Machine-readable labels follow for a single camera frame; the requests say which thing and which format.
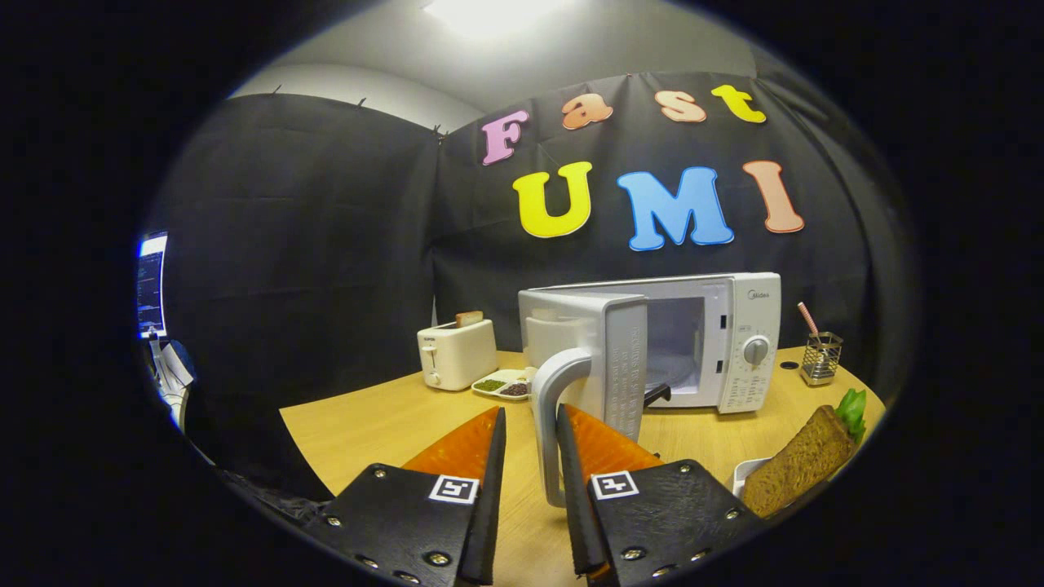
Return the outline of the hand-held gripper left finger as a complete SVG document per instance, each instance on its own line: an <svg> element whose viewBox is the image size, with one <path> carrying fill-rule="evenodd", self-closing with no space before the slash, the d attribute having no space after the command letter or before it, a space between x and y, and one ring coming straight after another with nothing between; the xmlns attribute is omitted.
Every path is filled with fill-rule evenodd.
<svg viewBox="0 0 1044 587"><path fill-rule="evenodd" d="M402 466L369 465L306 533L385 586L491 585L506 443L506 412L484 410Z"/></svg>

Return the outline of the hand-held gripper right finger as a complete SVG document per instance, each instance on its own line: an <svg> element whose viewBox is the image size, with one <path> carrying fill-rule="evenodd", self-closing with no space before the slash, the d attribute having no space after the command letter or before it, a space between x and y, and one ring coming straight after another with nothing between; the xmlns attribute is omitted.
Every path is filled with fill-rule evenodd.
<svg viewBox="0 0 1044 587"><path fill-rule="evenodd" d="M679 586L767 524L697 461L665 463L575 406L557 408L574 571L590 586Z"/></svg>

